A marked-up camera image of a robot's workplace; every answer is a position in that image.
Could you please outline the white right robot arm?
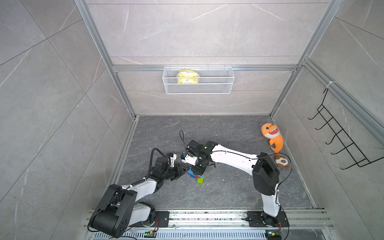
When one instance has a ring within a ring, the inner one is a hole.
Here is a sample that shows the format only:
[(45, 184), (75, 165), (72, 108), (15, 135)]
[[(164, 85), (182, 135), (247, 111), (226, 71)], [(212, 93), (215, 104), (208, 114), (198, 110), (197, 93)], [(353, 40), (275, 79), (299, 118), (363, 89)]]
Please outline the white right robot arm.
[(204, 145), (192, 140), (186, 146), (184, 162), (191, 165), (191, 175), (202, 178), (209, 164), (225, 164), (252, 176), (255, 189), (261, 194), (263, 210), (247, 213), (251, 227), (289, 227), (288, 218), (279, 203), (280, 170), (270, 156), (261, 152), (251, 155), (228, 149), (208, 141)]

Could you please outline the green lego brick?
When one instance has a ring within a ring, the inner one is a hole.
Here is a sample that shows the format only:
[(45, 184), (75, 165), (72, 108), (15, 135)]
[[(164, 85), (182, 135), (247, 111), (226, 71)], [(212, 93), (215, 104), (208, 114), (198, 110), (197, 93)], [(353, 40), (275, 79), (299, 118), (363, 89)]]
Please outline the green lego brick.
[(204, 183), (204, 177), (199, 177), (197, 183), (202, 185)]

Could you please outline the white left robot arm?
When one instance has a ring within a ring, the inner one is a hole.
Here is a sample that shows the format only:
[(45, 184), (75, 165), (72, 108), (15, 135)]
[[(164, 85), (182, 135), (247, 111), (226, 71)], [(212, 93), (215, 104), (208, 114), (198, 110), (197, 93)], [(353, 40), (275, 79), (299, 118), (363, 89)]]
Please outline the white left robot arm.
[(153, 148), (149, 169), (143, 179), (129, 185), (110, 185), (89, 219), (89, 232), (102, 232), (113, 238), (121, 237), (129, 227), (137, 224), (158, 229), (156, 207), (141, 199), (156, 193), (164, 181), (174, 181), (184, 175), (188, 166), (176, 163), (177, 155), (163, 154)]

